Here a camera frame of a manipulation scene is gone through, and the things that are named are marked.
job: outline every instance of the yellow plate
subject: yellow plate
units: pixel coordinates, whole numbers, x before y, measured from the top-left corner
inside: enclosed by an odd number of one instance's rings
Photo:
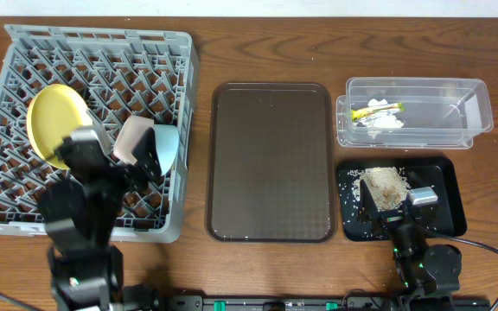
[[[42,159],[53,155],[76,128],[92,125],[84,99],[72,88],[51,85],[41,90],[30,103],[26,117],[28,139],[35,153]],[[56,157],[48,161],[56,168],[68,169]]]

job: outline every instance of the brown tray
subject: brown tray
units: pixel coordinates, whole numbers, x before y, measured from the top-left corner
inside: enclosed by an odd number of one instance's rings
[[[331,103],[317,84],[228,83],[214,92],[206,227],[224,242],[335,234]]]

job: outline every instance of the dish rack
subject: dish rack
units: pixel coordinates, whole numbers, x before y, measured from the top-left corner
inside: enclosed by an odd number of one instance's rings
[[[127,193],[112,240],[169,243],[182,231],[188,136],[199,60],[182,32],[5,25],[12,44],[0,74],[0,234],[44,235],[36,200],[69,176],[45,163],[26,131],[29,103],[45,86],[72,87],[114,143],[131,115],[173,124],[173,168],[143,193]],[[113,164],[120,164],[111,156]]]

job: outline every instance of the wood grain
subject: wood grain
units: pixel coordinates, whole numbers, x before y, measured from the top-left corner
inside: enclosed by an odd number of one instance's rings
[[[221,244],[205,232],[210,106],[213,90],[231,81],[316,82],[332,97],[354,76],[483,79],[495,128],[469,150],[447,151],[456,168],[468,220],[466,238],[498,248],[498,19],[386,18],[0,18],[0,69],[10,39],[5,23],[189,32],[201,59],[189,146],[188,198],[173,244],[117,243],[127,284],[199,289],[209,295],[344,295],[353,288],[399,286],[389,242],[353,243],[340,230],[326,244]],[[435,151],[343,149],[355,157],[435,155]],[[45,250],[49,239],[0,236],[0,290],[53,309]],[[498,256],[458,245],[459,295],[498,295]],[[0,302],[1,309],[11,309]]]

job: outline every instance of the clear plastic container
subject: clear plastic container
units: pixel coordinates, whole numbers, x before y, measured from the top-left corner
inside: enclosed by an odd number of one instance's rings
[[[371,99],[402,103],[401,128],[351,122],[351,110]],[[488,89],[479,79],[352,78],[336,103],[337,138],[343,147],[468,149],[474,136],[493,129]]]

